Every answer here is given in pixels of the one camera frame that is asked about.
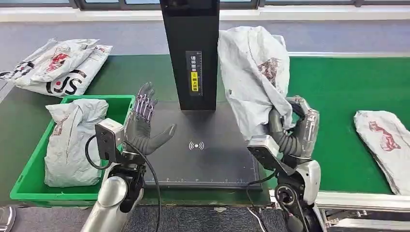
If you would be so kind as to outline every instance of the wireless symbol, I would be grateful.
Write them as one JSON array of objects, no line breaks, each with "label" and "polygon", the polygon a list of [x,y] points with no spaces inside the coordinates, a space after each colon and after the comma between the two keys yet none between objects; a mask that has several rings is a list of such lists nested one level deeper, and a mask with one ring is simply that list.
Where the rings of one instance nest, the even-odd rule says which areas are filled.
[{"label": "wireless symbol", "polygon": [[190,142],[190,144],[188,145],[188,148],[190,150],[194,150],[194,149],[199,149],[199,150],[203,150],[205,148],[205,145],[203,142],[200,142],[198,144],[193,143],[192,141]]}]

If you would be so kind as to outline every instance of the table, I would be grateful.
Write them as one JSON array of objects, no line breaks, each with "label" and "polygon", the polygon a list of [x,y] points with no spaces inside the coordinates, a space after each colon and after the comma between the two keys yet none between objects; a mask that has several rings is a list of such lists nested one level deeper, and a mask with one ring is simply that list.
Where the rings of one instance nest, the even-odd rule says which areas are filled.
[{"label": "table", "polygon": [[[353,116],[357,110],[386,110],[410,128],[410,109],[403,107],[410,100],[409,65],[410,58],[405,55],[291,56],[288,96],[303,96],[321,113],[313,158],[322,167],[324,194],[397,197],[391,196],[383,173],[359,140]],[[178,101],[169,55],[110,56],[86,94],[133,94],[147,81],[155,85],[159,100]],[[220,77],[218,86],[217,100],[225,101]],[[16,203],[10,201],[8,194],[51,119],[44,106],[60,101],[13,88],[0,104],[0,205]],[[275,180],[268,183],[271,189],[275,185]],[[155,203],[155,194],[148,191],[145,203]],[[259,204],[269,202],[267,191],[253,197]],[[164,190],[163,198],[165,204],[248,204],[243,191],[232,190]]]}]

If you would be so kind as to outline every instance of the robotic hand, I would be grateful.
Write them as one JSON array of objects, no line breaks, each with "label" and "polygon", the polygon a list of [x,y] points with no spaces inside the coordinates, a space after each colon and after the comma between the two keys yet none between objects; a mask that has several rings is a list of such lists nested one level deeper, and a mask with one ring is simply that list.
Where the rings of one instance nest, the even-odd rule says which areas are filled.
[{"label": "robotic hand", "polygon": [[[248,149],[265,169],[275,171],[278,179],[275,198],[283,209],[291,232],[325,232],[322,217],[315,205],[321,170],[311,159],[319,128],[319,112],[305,99],[286,99],[299,119],[294,128],[283,129],[281,116],[273,108],[269,114],[269,135],[253,136]],[[277,153],[283,154],[279,159]]]},{"label": "robotic hand", "polygon": [[151,83],[141,87],[136,95],[134,108],[128,114],[125,129],[109,118],[95,126],[100,158],[113,164],[107,166],[97,201],[82,232],[121,231],[129,212],[141,201],[144,194],[145,163],[152,168],[145,156],[170,140],[176,130],[176,125],[171,125],[164,132],[151,137],[150,124],[158,102],[152,100],[154,93]]}]

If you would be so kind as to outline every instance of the black cable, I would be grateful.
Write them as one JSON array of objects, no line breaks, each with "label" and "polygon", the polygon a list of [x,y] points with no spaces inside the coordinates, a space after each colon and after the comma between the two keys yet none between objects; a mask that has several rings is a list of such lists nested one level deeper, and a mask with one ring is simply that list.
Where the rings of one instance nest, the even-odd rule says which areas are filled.
[{"label": "black cable", "polygon": [[95,138],[95,137],[97,137],[97,136],[96,136],[96,135],[91,136],[91,137],[87,140],[87,142],[86,142],[86,158],[87,158],[88,162],[91,164],[91,166],[93,166],[94,168],[96,168],[96,169],[98,169],[98,170],[105,170],[105,169],[107,169],[108,167],[110,167],[110,165],[111,165],[111,163],[112,163],[111,161],[109,161],[108,164],[105,165],[105,166],[98,166],[98,165],[95,164],[95,163],[91,160],[91,158],[89,157],[88,146],[89,146],[89,143],[91,142],[91,140],[92,140],[93,138]]},{"label": "black cable", "polygon": [[248,200],[250,201],[250,204],[252,205],[252,209],[253,209],[253,210],[255,211],[255,213],[259,216],[259,220],[261,220],[261,223],[262,223],[262,225],[263,225],[263,227],[264,227],[264,229],[265,229],[266,232],[268,232],[269,230],[267,229],[267,227],[266,227],[266,225],[265,225],[265,222],[264,222],[264,220],[263,220],[263,218],[262,218],[262,215],[259,214],[259,212],[256,210],[255,204],[253,203],[253,200],[250,198],[250,195],[249,195],[249,187],[250,187],[251,185],[254,185],[254,184],[260,184],[260,183],[263,183],[263,182],[265,182],[265,181],[268,181],[268,180],[272,179],[275,175],[276,175],[276,173],[273,172],[272,174],[270,174],[270,175],[269,175],[268,177],[266,177],[266,178],[263,178],[263,179],[261,179],[261,180],[251,181],[251,182],[249,182],[249,183],[246,185],[246,195],[247,195],[247,197],[248,197]]},{"label": "black cable", "polygon": [[155,174],[154,168],[152,167],[151,163],[148,161],[146,156],[144,156],[138,149],[135,147],[132,143],[128,141],[124,141],[124,143],[128,146],[130,146],[138,155],[140,155],[145,162],[148,165],[148,168],[151,170],[152,175],[154,176],[154,181],[155,181],[155,186],[157,187],[157,192],[158,192],[158,217],[157,217],[157,227],[155,229],[155,232],[158,232],[158,229],[160,227],[160,222],[161,222],[161,192],[160,192],[160,184],[158,182],[157,174]]}]

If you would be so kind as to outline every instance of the black label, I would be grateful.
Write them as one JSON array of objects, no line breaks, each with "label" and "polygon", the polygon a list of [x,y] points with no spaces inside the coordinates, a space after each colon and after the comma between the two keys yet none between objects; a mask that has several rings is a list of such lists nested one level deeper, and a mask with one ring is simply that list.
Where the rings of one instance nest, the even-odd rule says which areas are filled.
[{"label": "black label", "polygon": [[186,51],[191,96],[202,96],[202,51]]}]

